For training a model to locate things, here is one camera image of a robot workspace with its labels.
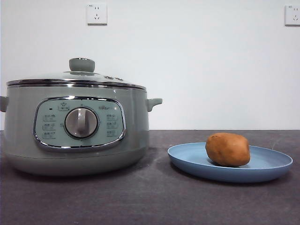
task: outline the glass lid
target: glass lid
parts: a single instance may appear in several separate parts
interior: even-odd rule
[[[95,62],[86,58],[74,58],[69,60],[70,71],[46,74],[42,76],[28,77],[21,80],[7,82],[8,86],[20,84],[87,84],[121,86],[146,90],[145,87],[136,85],[119,77],[105,76],[94,73]]]

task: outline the cooking pot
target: cooking pot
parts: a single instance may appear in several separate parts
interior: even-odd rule
[[[71,71],[7,82],[3,150],[15,168],[69,176],[116,170],[149,146],[148,112],[161,98],[146,88],[94,73],[95,62],[69,61]]]

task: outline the blue plate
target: blue plate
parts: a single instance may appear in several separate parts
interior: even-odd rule
[[[250,146],[250,162],[239,167],[219,166],[211,161],[205,142],[175,145],[168,149],[171,161],[183,171],[211,180],[236,183],[276,179],[290,169],[293,159],[271,149]]]

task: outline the pot handle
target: pot handle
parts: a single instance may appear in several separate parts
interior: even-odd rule
[[[8,107],[8,97],[0,96],[0,109],[1,112],[6,112],[6,108]]]
[[[148,112],[152,111],[153,106],[162,104],[162,102],[163,102],[162,98],[147,99],[147,109],[148,109]]]

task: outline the lid handle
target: lid handle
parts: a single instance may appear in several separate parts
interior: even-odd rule
[[[71,71],[94,72],[95,62],[87,58],[73,58],[69,60]]]

